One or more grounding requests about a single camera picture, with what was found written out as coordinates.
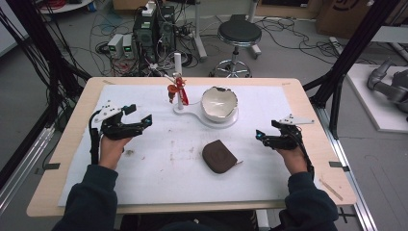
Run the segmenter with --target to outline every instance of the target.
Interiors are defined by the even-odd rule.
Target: metal stool base
[[[222,61],[221,63],[219,63],[216,66],[216,68],[214,68],[213,73],[211,75],[216,76],[216,77],[226,77],[226,78],[229,78],[229,77],[250,78],[252,77],[249,66],[247,66],[241,61],[237,61],[237,63],[234,64],[232,60],[226,60],[226,61]]]

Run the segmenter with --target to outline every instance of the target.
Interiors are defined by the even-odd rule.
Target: person's right hand
[[[307,171],[306,160],[300,147],[293,150],[276,149],[276,151],[283,157],[285,166],[291,175]]]

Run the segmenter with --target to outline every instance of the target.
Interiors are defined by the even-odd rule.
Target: human hand
[[[285,166],[291,175],[307,171],[306,160],[299,146],[293,150],[276,149],[276,151],[283,157]]]
[[[112,141],[103,136],[101,139],[101,151],[99,165],[112,170],[116,169],[117,162],[119,162],[122,155],[123,147],[132,138],[126,138],[118,141]]]

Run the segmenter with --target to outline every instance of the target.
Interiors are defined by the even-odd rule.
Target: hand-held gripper
[[[256,130],[255,136],[256,140],[261,141],[264,144],[264,146],[271,147],[273,150],[274,149],[293,150],[299,146],[304,154],[307,170],[312,174],[312,178],[314,179],[315,168],[313,167],[312,162],[310,161],[309,156],[306,152],[306,148],[303,144],[302,133],[296,126],[296,123],[287,124],[273,120],[271,124],[273,127],[279,129],[281,135],[279,137],[268,136],[265,133]]]
[[[90,134],[90,160],[93,165],[99,163],[99,142],[103,134],[113,141],[139,136],[143,130],[152,125],[152,115],[143,118],[139,123],[122,123],[123,115],[129,115],[136,111],[136,105],[125,106],[118,108],[110,104],[102,107],[102,110],[96,111],[89,119],[89,134]],[[95,116],[102,114],[100,117],[93,119]],[[100,134],[97,128],[91,128],[92,121],[98,122],[102,120]]]

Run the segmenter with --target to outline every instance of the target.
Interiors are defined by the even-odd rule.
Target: white paper sheet
[[[197,102],[211,86],[186,86],[190,102]],[[191,115],[176,115],[166,86],[106,86],[96,110],[112,100],[117,106],[137,105],[124,123],[153,115],[153,125],[125,147],[116,171],[118,204],[205,203],[284,199],[290,176],[281,156],[255,139],[255,130],[279,135],[270,125],[291,113],[280,87],[223,86],[235,92],[239,119],[227,129],[212,129]],[[71,187],[82,181],[90,164],[88,128],[73,158],[59,206]],[[223,174],[212,172],[201,156],[203,147],[221,140],[243,163]]]

